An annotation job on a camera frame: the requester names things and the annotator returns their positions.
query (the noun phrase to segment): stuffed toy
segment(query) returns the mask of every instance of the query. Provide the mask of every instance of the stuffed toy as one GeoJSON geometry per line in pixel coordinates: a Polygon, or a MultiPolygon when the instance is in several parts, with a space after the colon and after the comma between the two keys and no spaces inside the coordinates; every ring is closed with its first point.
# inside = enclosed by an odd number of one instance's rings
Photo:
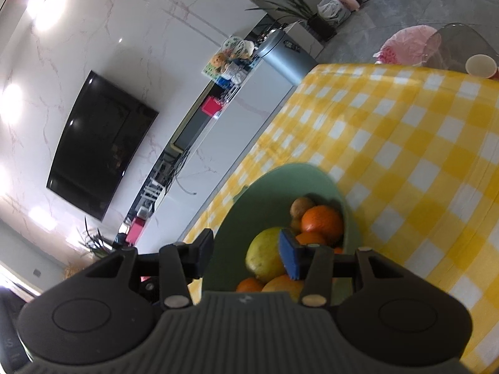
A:
{"type": "Polygon", "coordinates": [[[219,74],[223,73],[227,67],[227,57],[223,53],[217,53],[211,58],[210,63],[219,74]]]}

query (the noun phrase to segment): kiwi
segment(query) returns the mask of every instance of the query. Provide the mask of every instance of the kiwi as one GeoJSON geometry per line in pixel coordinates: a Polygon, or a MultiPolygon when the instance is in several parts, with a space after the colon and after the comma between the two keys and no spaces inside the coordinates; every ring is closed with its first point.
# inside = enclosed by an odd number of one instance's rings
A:
{"type": "Polygon", "coordinates": [[[289,225],[295,235],[301,234],[301,220],[293,219],[289,225]]]}
{"type": "Polygon", "coordinates": [[[293,219],[301,219],[303,214],[310,208],[315,207],[315,203],[307,197],[296,198],[296,200],[291,205],[289,213],[293,219]]]}

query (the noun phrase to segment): trash can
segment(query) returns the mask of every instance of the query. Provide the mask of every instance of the trash can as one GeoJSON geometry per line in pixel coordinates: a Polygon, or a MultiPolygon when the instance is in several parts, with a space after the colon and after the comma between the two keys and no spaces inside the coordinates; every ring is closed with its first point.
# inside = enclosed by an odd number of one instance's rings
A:
{"type": "Polygon", "coordinates": [[[305,49],[281,29],[272,32],[255,54],[295,86],[298,86],[310,70],[318,65],[305,49]]]}

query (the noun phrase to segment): fruit bowl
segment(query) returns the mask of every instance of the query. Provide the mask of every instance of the fruit bowl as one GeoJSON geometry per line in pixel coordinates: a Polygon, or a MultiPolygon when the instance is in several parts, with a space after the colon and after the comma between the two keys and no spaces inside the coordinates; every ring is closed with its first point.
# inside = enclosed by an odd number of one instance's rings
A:
{"type": "MultiPolygon", "coordinates": [[[[254,237],[271,227],[289,227],[291,204],[303,196],[313,199],[317,205],[329,205],[341,212],[343,252],[353,254],[361,244],[361,235],[336,184],[317,167],[290,163],[266,173],[236,196],[215,235],[213,256],[203,277],[203,291],[234,291],[240,281],[250,277],[245,257],[254,237]]],[[[345,293],[348,285],[338,287],[342,288],[334,290],[338,292],[335,299],[340,293],[341,298],[348,296],[345,293]]]]}

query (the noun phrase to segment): paper cup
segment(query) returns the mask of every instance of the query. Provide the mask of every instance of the paper cup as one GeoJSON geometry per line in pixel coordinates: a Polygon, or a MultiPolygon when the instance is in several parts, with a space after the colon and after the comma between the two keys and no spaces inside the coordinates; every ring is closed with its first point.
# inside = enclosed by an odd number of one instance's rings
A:
{"type": "Polygon", "coordinates": [[[471,56],[465,64],[466,72],[471,76],[490,79],[497,73],[496,61],[487,55],[471,56]]]}

